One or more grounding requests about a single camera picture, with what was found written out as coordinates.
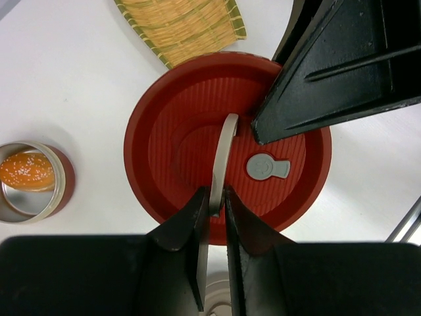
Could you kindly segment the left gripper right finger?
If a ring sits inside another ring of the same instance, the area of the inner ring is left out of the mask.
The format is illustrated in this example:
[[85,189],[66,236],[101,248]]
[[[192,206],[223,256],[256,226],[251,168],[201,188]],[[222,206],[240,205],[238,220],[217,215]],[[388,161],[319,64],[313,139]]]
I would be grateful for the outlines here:
[[234,315],[419,315],[420,247],[296,243],[225,193]]

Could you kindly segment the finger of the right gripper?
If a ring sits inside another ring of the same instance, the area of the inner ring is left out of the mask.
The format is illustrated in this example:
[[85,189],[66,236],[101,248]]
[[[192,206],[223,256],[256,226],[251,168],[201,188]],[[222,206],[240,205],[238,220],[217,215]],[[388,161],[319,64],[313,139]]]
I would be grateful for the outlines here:
[[304,59],[331,20],[332,1],[293,1],[286,31],[272,57],[277,63]]
[[303,60],[282,69],[255,115],[256,142],[420,102],[420,2],[332,1]]

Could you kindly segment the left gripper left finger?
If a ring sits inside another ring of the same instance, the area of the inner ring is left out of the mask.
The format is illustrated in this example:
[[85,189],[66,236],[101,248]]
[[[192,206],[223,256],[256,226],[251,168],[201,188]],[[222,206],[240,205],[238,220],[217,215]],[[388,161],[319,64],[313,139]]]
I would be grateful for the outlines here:
[[2,315],[198,315],[209,190],[147,234],[15,236],[1,244]]

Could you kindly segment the red lid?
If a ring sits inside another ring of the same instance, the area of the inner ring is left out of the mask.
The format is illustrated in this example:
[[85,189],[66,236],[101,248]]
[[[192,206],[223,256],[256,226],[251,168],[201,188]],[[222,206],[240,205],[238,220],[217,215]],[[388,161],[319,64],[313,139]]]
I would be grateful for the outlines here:
[[281,71],[264,57],[220,52],[161,76],[137,103],[124,138],[124,164],[137,200],[156,221],[176,214],[209,186],[222,125],[238,115],[226,184],[276,230],[298,220],[320,194],[330,169],[332,137],[321,128],[266,145],[251,121]]

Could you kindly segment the red steel container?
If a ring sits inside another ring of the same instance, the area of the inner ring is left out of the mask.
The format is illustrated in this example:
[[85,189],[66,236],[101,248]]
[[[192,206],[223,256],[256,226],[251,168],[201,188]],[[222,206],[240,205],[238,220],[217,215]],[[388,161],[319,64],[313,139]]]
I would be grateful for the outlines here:
[[55,188],[48,192],[24,192],[1,182],[1,222],[36,223],[58,213],[72,197],[76,175],[68,157],[57,148],[34,141],[1,145],[1,163],[17,153],[43,153],[55,172]]

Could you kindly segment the orange food piece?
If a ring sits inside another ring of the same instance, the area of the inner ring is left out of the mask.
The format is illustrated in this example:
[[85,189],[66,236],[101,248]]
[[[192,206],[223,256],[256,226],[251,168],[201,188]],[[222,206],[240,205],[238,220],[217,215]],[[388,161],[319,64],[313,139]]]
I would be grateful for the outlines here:
[[17,153],[1,163],[1,182],[24,192],[48,192],[55,188],[55,172],[43,153]]

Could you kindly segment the beige lid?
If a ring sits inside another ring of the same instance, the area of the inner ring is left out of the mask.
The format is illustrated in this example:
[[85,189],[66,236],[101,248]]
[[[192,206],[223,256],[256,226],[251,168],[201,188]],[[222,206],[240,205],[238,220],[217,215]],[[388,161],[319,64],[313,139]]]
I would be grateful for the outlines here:
[[200,315],[233,315],[228,271],[216,272],[207,277],[205,307]]

